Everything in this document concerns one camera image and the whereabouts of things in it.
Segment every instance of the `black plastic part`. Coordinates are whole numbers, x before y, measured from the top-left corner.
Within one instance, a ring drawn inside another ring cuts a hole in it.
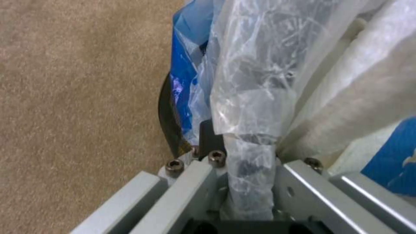
[[[221,150],[227,154],[224,147],[224,139],[222,135],[215,135],[212,119],[201,122],[199,125],[199,151],[198,159],[202,160],[209,152],[213,150]]]
[[[190,145],[183,139],[181,127],[175,118],[173,105],[171,103],[171,83],[169,74],[163,83],[158,102],[159,122],[166,141],[174,158],[191,150]]]
[[[322,222],[195,221],[182,234],[331,234]]]

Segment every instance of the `silver metal bar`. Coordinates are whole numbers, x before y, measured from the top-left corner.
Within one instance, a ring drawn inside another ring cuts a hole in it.
[[[167,188],[164,179],[140,172],[71,233],[128,233]]]
[[[189,219],[206,218],[217,190],[216,180],[210,165],[193,161],[131,233],[180,233]]]
[[[330,182],[398,233],[416,233],[416,208],[361,173]]]
[[[276,208],[321,220],[334,233],[394,233],[302,161],[277,168],[274,194]]]

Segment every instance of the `plastic bag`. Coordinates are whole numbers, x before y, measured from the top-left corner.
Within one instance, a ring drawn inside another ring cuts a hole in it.
[[[415,20],[413,0],[384,5],[296,116],[284,160],[334,154],[416,113]]]
[[[213,18],[213,0],[193,0],[173,16],[170,82],[182,134],[192,129],[188,107],[191,83],[196,84]]]
[[[315,157],[331,175],[361,171],[416,197],[416,118],[402,121],[416,115],[415,21],[413,0],[383,6],[295,118],[285,161]]]
[[[192,145],[198,145],[199,143],[200,123],[211,118],[209,96],[217,69],[222,33],[227,23],[221,20],[217,21],[223,4],[224,0],[213,0],[213,20],[206,53],[202,58],[201,64],[197,67],[197,76],[191,82],[188,105],[192,114],[192,130],[184,135],[184,137]]]
[[[227,165],[239,166],[228,168],[223,217],[273,218],[272,145],[286,133],[309,78],[365,3],[225,2],[220,18],[227,18],[227,27],[210,104],[215,133],[226,134]]]

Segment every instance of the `blue plastic bag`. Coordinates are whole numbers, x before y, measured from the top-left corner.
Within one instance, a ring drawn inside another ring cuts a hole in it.
[[[182,135],[192,129],[191,83],[196,85],[213,18],[213,0],[193,0],[173,16],[170,82]]]
[[[416,117],[403,121],[361,171],[401,195],[416,197]]]

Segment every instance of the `carpet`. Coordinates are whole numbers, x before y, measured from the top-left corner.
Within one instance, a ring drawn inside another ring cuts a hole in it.
[[[172,156],[157,100],[183,0],[0,2],[0,232],[65,233]]]

